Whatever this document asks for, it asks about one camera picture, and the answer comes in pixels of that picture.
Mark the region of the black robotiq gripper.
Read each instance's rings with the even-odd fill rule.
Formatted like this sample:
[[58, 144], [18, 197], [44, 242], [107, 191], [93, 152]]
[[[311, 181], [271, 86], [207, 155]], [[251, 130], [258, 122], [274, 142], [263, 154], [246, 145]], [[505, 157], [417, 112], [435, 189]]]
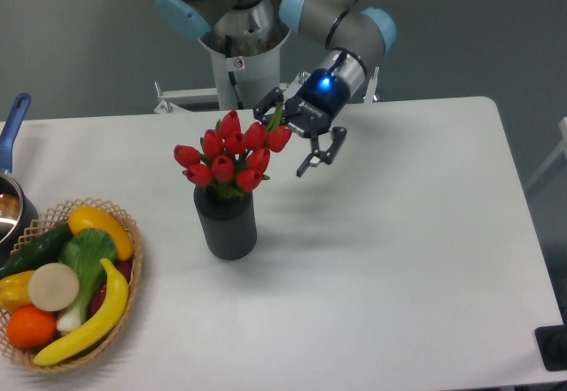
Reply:
[[[351, 97], [348, 85], [340, 77], [324, 68], [316, 69], [297, 93], [284, 103], [284, 92], [274, 87], [253, 108], [253, 117], [267, 128], [285, 126], [301, 137], [309, 138], [310, 153], [296, 170], [302, 177], [309, 168], [321, 163], [331, 165], [347, 135], [344, 127], [333, 127], [330, 131], [331, 144], [322, 149], [319, 135], [326, 133], [342, 107]], [[315, 135], [311, 136], [310, 120], [315, 119]]]

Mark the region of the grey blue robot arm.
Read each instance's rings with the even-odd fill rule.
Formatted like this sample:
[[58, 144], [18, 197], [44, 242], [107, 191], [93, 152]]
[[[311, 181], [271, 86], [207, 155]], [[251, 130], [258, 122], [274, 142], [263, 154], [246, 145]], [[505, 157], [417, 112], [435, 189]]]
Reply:
[[[392, 18], [359, 0], [156, 0], [176, 31], [210, 53], [222, 110], [251, 109], [260, 121], [283, 103], [287, 127], [311, 142], [302, 168], [331, 164], [346, 137], [334, 125], [361, 86], [376, 87], [376, 73], [397, 37]], [[327, 54], [300, 75], [296, 91], [280, 86], [280, 50], [290, 34], [307, 37]]]

